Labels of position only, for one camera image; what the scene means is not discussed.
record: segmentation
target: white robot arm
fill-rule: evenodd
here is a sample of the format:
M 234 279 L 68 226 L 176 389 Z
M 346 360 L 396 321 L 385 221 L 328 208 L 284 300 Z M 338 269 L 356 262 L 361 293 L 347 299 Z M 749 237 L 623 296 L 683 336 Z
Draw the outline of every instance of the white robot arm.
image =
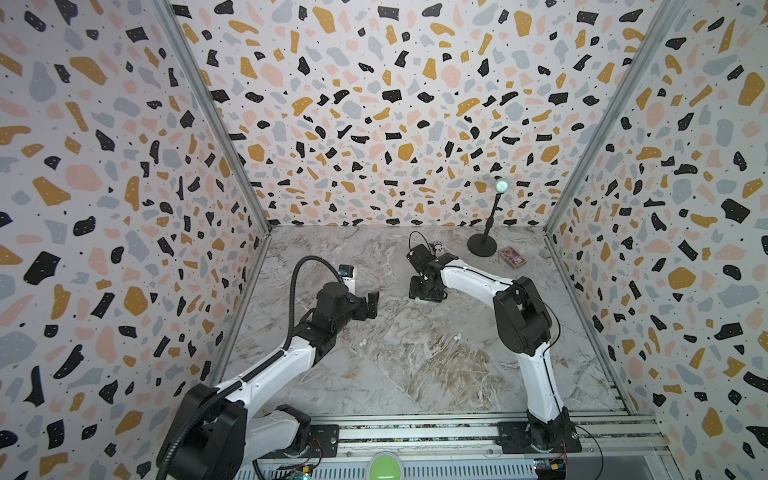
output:
M 531 445 L 548 451 L 570 437 L 574 426 L 563 407 L 549 356 L 552 320 L 533 282 L 491 275 L 450 253 L 437 257 L 422 244 L 407 257 L 418 273 L 411 279 L 411 298 L 442 302 L 445 289 L 453 288 L 494 309 L 499 338 L 520 363 Z
M 319 257 L 310 260 L 322 261 L 333 271 Z M 291 295 L 303 261 L 294 270 Z M 200 383 L 184 395 L 157 456 L 158 478 L 167 474 L 176 480 L 234 478 L 243 462 L 275 450 L 303 452 L 310 435 L 308 415 L 288 405 L 263 417 L 256 414 L 288 382 L 327 355 L 351 319 L 376 318 L 379 293 L 369 293 L 367 301 L 357 297 L 350 265 L 341 265 L 336 276 L 341 281 L 323 286 L 316 307 L 295 329 L 289 322 L 283 346 L 232 379 L 214 387 Z

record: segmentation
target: mounting plate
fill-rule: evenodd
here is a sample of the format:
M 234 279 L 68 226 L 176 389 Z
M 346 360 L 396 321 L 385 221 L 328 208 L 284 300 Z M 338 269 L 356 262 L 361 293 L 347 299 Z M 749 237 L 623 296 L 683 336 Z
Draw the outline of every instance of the mounting plate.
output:
M 498 438 L 495 441 L 496 445 L 502 447 L 503 453 L 541 453 L 531 446 L 528 422 L 499 422 L 497 425 Z M 565 436 L 564 440 L 568 453 L 578 453 L 581 451 L 581 442 L 579 442 L 578 437 L 574 439 L 570 436 Z M 558 445 L 549 453 L 561 453 L 562 451 L 563 448 Z
M 320 458 L 320 450 L 317 448 L 316 439 L 320 442 L 320 448 L 323 451 L 323 458 L 334 458 L 339 450 L 339 426 L 338 425 L 310 425 L 310 445 L 312 446 L 312 458 Z M 289 457 L 285 450 L 275 450 L 267 453 L 261 458 L 278 458 L 297 460 L 295 457 Z

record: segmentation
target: aluminum frame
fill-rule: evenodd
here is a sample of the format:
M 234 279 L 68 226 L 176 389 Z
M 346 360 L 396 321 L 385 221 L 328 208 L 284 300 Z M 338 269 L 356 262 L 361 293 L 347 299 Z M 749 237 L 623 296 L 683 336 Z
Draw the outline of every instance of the aluminum frame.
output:
M 585 174 L 600 155 L 606 137 L 616 124 L 616 120 L 621 115 L 624 107 L 627 106 L 634 93 L 634 89 L 640 83 L 640 79 L 645 71 L 650 67 L 656 50 L 664 42 L 664 37 L 670 31 L 671 25 L 687 2 L 688 0 L 664 0 L 654 19 L 651 20 L 648 31 L 645 34 L 645 39 L 640 43 L 637 54 L 634 56 L 624 78 L 621 80 L 619 88 L 608 103 L 608 107 L 605 109 L 605 113 L 601 117 L 592 139 L 589 141 L 587 148 L 584 149 L 584 153 L 576 164 L 576 168 L 571 172 L 557 204 L 555 204 L 547 219 L 545 224 L 547 234 L 554 231 L 556 224 L 560 222 L 561 217 L 571 206 L 571 199 L 576 196 L 582 179 L 584 179 Z
M 267 235 L 259 245 L 261 251 L 256 260 L 256 265 L 253 266 L 253 271 L 243 289 L 243 299 L 237 304 L 237 310 L 233 316 L 232 330 L 227 333 L 227 336 L 224 339 L 224 345 L 219 349 L 219 353 L 216 356 L 216 361 L 213 364 L 213 372 L 211 372 L 209 380 L 206 382 L 208 386 L 217 385 L 224 380 L 224 372 L 227 370 L 227 364 L 230 362 L 232 350 L 235 348 L 237 334 L 240 331 L 240 327 L 243 325 L 243 320 L 245 319 L 245 314 L 248 311 L 248 305 L 250 304 L 250 298 L 253 295 L 253 291 L 256 289 L 256 282 L 261 274 L 261 267 L 264 265 L 266 252 L 269 250 L 271 243 L 272 237 Z
M 230 135 L 224 126 L 224 122 L 214 106 L 214 101 L 210 97 L 210 92 L 205 87 L 203 77 L 200 74 L 200 69 L 197 67 L 197 63 L 194 60 L 189 45 L 184 40 L 184 33 L 181 31 L 179 22 L 176 21 L 176 15 L 170 6 L 170 2 L 168 0 L 151 0 L 151 7 L 154 10 L 155 18 L 157 18 L 160 23 L 160 28 L 163 34 L 170 44 L 170 48 L 176 57 L 176 61 L 179 63 L 181 72 L 184 74 L 184 78 L 187 79 L 187 82 L 190 85 L 192 95 L 197 99 L 197 103 L 200 105 L 200 109 L 208 122 L 211 132 L 221 146 L 222 155 L 229 164 L 230 171 L 235 176 L 235 181 L 248 203 L 251 216 L 256 221 L 259 229 L 262 230 L 263 235 L 269 235 L 272 227 L 264 216 L 264 211 L 261 208 L 258 197 L 253 192 L 253 187 L 250 185 L 250 181 L 243 169 L 243 165 L 240 164 L 238 160 L 240 157 L 238 157 L 234 144 L 232 143 L 232 140 L 230 140 Z
M 583 447 L 568 457 L 599 457 L 599 442 L 605 457 L 642 457 L 655 478 L 679 480 L 680 473 L 666 440 L 650 415 L 627 413 L 575 412 L 574 424 L 586 428 L 595 438 L 580 432 Z M 382 451 L 395 452 L 404 462 L 492 461 L 499 459 L 551 458 L 556 454 L 504 455 L 495 444 L 496 423 L 526 421 L 524 413 L 341 415 L 313 418 L 313 424 L 338 425 L 338 453 L 323 464 L 342 465 L 368 462 Z M 284 460 L 260 460 L 266 472 Z
M 562 278 L 563 283 L 565 284 L 565 291 L 568 292 L 568 297 L 571 299 L 571 303 L 573 303 L 574 308 L 576 309 L 576 314 L 581 321 L 581 326 L 584 328 L 584 333 L 587 334 L 589 343 L 592 345 L 592 349 L 598 357 L 598 362 L 600 363 L 600 367 L 603 369 L 603 373 L 605 373 L 608 379 L 612 382 L 612 386 L 617 390 L 617 396 L 624 404 L 624 409 L 633 415 L 638 414 L 637 409 L 634 408 L 634 404 L 632 402 L 628 402 L 629 390 L 627 390 L 627 386 L 623 382 L 617 381 L 617 379 L 620 378 L 618 372 L 616 372 L 613 363 L 608 362 L 605 348 L 603 347 L 600 339 L 598 339 L 598 332 L 595 330 L 594 325 L 592 325 L 590 317 L 587 311 L 584 309 L 584 305 L 581 304 L 581 301 L 576 295 L 576 290 L 574 289 L 573 284 L 568 281 L 568 272 L 565 269 L 565 265 L 563 264 L 562 259 L 560 258 L 560 254 L 554 246 L 552 238 L 546 232 L 544 237 L 547 244 L 547 249 L 549 250 L 550 255 L 552 255 L 555 266 L 558 268 L 560 278 Z

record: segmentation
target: marble floor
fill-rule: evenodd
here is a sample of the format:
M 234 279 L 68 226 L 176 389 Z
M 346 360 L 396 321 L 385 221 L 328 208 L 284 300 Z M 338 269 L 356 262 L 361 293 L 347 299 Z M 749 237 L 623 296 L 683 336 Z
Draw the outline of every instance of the marble floor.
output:
M 294 379 L 267 409 L 283 403 L 309 415 L 385 415 L 416 412 L 524 412 L 526 395 L 514 356 L 496 333 L 490 307 L 456 290 L 442 303 L 416 305 L 408 298 L 414 270 L 406 259 L 408 227 L 277 227 L 226 376 L 234 376 L 282 344 L 288 322 L 290 275 L 308 254 L 357 269 L 357 294 L 381 292 L 379 315 L 351 321 L 336 348 Z M 572 411 L 618 410 L 617 390 L 602 371 L 546 247 L 541 228 L 494 227 L 500 247 L 512 245 L 526 259 L 513 270 L 497 254 L 471 255 L 475 228 L 419 227 L 462 260 L 499 276 L 528 276 L 557 312 L 562 337 L 552 346 L 554 376 Z M 296 288 L 296 321 L 314 306 L 331 280 L 327 268 L 305 263 Z M 461 333 L 462 338 L 455 337 Z M 557 324 L 552 327 L 553 339 Z

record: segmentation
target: terrazzo wallpaper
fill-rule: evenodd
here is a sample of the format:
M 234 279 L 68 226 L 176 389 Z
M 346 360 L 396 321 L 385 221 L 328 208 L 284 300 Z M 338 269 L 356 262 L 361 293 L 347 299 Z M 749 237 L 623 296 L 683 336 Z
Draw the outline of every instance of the terrazzo wallpaper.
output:
M 272 224 L 536 225 L 661 0 L 171 3 Z
M 154 476 L 255 264 L 146 4 L 0 5 L 0 478 Z
M 689 2 L 554 240 L 686 478 L 768 478 L 763 0 Z

